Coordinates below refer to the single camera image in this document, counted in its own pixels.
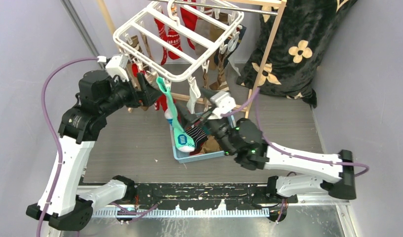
green sock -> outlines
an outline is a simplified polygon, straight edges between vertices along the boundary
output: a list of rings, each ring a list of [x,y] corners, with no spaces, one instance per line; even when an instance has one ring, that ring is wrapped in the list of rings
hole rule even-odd
[[[175,107],[174,99],[172,98],[171,89],[165,85],[164,79],[161,77],[156,79],[156,83],[158,83],[160,91],[165,94],[168,109],[172,114],[172,128],[174,132],[175,146],[182,152],[193,152],[195,150],[194,140],[186,134],[178,121],[178,111],[177,107]]]

black and white robotic arm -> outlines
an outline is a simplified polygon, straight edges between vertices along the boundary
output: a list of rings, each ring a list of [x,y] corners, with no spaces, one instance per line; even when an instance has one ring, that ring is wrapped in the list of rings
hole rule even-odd
[[[79,81],[77,103],[63,114],[58,130],[63,163],[53,196],[48,203],[48,194],[59,165],[58,156],[46,190],[38,203],[28,206],[28,216],[39,220],[48,203],[44,220],[51,227],[61,231],[80,231],[95,210],[116,200],[132,201],[135,198],[137,190],[134,181],[123,176],[113,177],[105,185],[88,193],[76,194],[89,154],[100,131],[107,125],[106,118],[122,107],[151,106],[161,96],[161,92],[153,88],[143,74],[138,74],[141,90],[133,87],[124,70],[127,60],[124,55],[116,55],[109,60],[104,71],[87,72]],[[262,131],[249,119],[242,118],[237,121],[236,127],[231,127],[227,119],[222,117],[236,106],[228,92],[213,92],[203,88],[200,91],[212,103],[212,107],[202,116],[190,115],[186,108],[177,104],[182,119],[189,121],[188,125],[197,123],[206,127],[227,156],[237,155],[235,161],[243,168],[279,169],[301,174],[270,177],[268,194],[284,199],[296,194],[328,192],[330,196],[340,199],[356,198],[353,167],[335,165],[352,162],[351,152],[343,150],[340,154],[324,155],[268,144],[262,139]],[[316,163],[310,159],[326,163]]]

wall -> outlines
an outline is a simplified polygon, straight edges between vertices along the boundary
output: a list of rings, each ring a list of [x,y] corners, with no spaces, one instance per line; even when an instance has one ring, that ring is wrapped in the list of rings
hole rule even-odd
[[[105,0],[108,11],[110,12],[113,23],[116,27],[120,27],[127,20],[145,8],[150,1],[148,0]],[[110,31],[104,21],[104,18],[100,12],[97,1],[89,1],[89,0],[77,0],[72,1],[73,6],[75,7],[78,15],[84,23],[91,39],[93,40],[95,46],[97,47],[100,54],[103,55],[111,55],[118,52],[110,34]],[[164,7],[164,13],[166,14],[166,3],[161,3]],[[246,4],[237,4],[239,6],[251,9],[259,9],[259,6],[254,5],[246,5]],[[150,32],[154,33],[158,36],[158,30],[153,20],[153,17],[145,17],[143,18],[145,22],[145,28]],[[244,20],[242,22],[244,26],[247,27],[247,32],[239,46],[238,50],[232,55],[236,63],[245,63],[252,51],[255,48],[256,39],[259,36],[259,15],[253,13],[245,13]],[[139,31],[131,29],[129,35],[139,35]],[[187,43],[187,39],[181,36],[181,45],[183,48],[183,52],[188,55],[196,58],[194,50],[192,50]],[[155,62],[160,62],[162,60],[162,47],[156,44],[154,41],[149,41],[149,46],[154,56]],[[168,59],[167,63],[179,63],[186,62],[182,59],[171,60]]]
[[[359,0],[314,88],[327,151],[370,165],[352,202],[363,236],[403,236],[403,1]]]
[[[0,1],[0,237],[35,236],[37,221],[25,211],[41,197],[56,155],[41,112],[41,87],[61,64],[89,56],[59,1]],[[74,104],[79,79],[97,68],[74,65],[49,84],[46,101],[55,127]]]

white drying rack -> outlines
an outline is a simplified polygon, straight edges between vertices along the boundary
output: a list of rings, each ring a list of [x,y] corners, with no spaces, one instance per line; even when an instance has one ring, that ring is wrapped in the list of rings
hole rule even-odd
[[[233,5],[231,3],[228,3],[228,2],[222,1],[222,0],[211,0],[211,1],[218,5],[222,5],[222,6],[237,7],[236,5]],[[222,22],[220,22],[219,20],[216,20],[215,18],[202,13],[201,11],[198,11],[197,9],[194,9],[188,5],[183,5],[182,6],[183,8],[185,8],[189,12],[195,14],[199,18],[202,18],[205,21],[210,22],[211,24],[224,29],[224,33],[215,42],[212,42],[211,40],[206,39],[205,37],[186,28],[184,25],[182,25],[180,23],[180,19],[177,16],[174,16],[171,11],[171,8],[172,8],[172,5],[174,4],[174,2],[175,2],[175,0],[170,0],[168,2],[168,6],[167,6],[168,16],[165,16],[164,14],[162,14],[160,11],[158,11],[156,9],[160,3],[156,2],[156,1],[152,1],[147,7],[145,7],[143,10],[141,10],[135,16],[133,16],[125,24],[120,26],[114,32],[113,40],[120,48],[122,48],[124,50],[124,52],[130,53],[134,57],[136,57],[139,60],[141,60],[142,62],[146,63],[150,68],[152,68],[153,70],[158,72],[158,74],[162,75],[165,79],[167,79],[169,81],[173,81],[173,82],[180,82],[180,81],[184,81],[184,80],[191,78],[191,75],[204,62],[206,62],[208,60],[208,58],[220,48],[221,45],[224,44],[224,41],[231,34],[236,33],[236,28],[242,22],[242,20],[244,18],[244,13],[241,11],[233,11],[232,16],[231,16],[231,24],[226,25],[226,24],[223,24]],[[173,47],[169,43],[162,40],[159,36],[156,36],[155,34],[151,33],[150,31],[146,30],[144,27],[142,27],[140,25],[141,19],[147,14],[149,14],[149,15],[153,16],[154,18],[158,19],[159,21],[163,22],[165,24],[165,26],[168,26],[168,27],[174,29],[178,34],[184,35],[188,39],[199,43],[200,45],[207,48],[207,50],[198,59],[194,59],[191,56],[189,56],[188,54],[185,54],[184,52],[180,51],[179,49]],[[155,42],[162,45],[163,47],[165,47],[169,51],[173,52],[177,56],[179,56],[182,59],[189,62],[190,63],[189,68],[180,75],[172,74],[171,72],[164,69],[162,66],[158,65],[153,60],[148,58],[146,55],[140,53],[139,51],[137,51],[136,49],[131,47],[122,38],[125,37],[124,35],[132,27],[137,29],[141,33],[145,34],[147,37],[153,39]]]

blue basket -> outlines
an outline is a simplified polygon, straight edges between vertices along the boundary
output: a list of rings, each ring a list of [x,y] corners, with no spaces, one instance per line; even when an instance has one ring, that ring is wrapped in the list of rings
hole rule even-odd
[[[236,126],[235,118],[233,116],[230,116],[230,117],[228,117],[228,119],[229,119],[230,126],[235,127]],[[192,161],[197,161],[197,160],[211,159],[211,158],[217,158],[217,157],[224,156],[224,151],[190,156],[189,153],[185,153],[185,152],[182,152],[177,149],[177,147],[175,146],[174,132],[172,130],[172,126],[170,126],[170,130],[171,130],[171,140],[172,140],[172,152],[174,153],[174,158],[179,163],[187,163],[187,162],[192,162]]]

